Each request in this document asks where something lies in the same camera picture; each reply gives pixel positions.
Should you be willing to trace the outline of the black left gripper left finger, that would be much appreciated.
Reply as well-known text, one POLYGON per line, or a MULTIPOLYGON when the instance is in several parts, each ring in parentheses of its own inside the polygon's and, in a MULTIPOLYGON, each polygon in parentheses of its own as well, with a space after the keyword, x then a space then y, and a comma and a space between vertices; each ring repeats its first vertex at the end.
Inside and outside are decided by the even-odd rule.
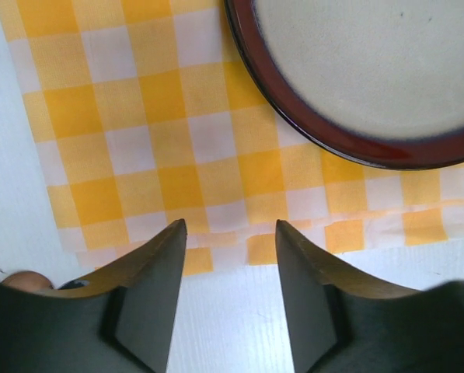
POLYGON ((0 281, 0 372, 164 372, 186 241, 180 219, 59 288, 0 281))

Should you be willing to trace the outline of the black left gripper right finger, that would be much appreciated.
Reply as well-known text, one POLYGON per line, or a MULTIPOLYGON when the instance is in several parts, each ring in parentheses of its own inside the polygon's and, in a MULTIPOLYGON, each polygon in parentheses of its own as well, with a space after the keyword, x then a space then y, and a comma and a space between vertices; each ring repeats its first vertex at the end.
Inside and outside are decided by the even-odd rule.
POLYGON ((464 372, 464 281, 384 281, 282 220, 275 246, 297 372, 464 372))

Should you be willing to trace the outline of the yellow white checkered cloth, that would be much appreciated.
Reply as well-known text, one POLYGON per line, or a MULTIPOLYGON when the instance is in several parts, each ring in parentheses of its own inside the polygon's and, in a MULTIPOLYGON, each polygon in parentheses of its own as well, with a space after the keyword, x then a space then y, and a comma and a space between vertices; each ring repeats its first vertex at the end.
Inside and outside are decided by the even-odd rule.
POLYGON ((100 267, 187 223, 185 274, 274 263, 289 220, 331 253, 464 239, 464 164, 393 172, 286 124, 220 1, 0 1, 63 248, 100 267))

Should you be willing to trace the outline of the red rimmed cream plate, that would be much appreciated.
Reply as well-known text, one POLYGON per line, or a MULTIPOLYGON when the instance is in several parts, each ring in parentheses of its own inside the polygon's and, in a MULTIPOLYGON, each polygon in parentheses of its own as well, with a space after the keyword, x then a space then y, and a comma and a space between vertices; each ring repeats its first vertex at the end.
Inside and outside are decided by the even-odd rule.
POLYGON ((256 86, 296 131, 380 169, 464 162, 464 1, 227 1, 256 86))

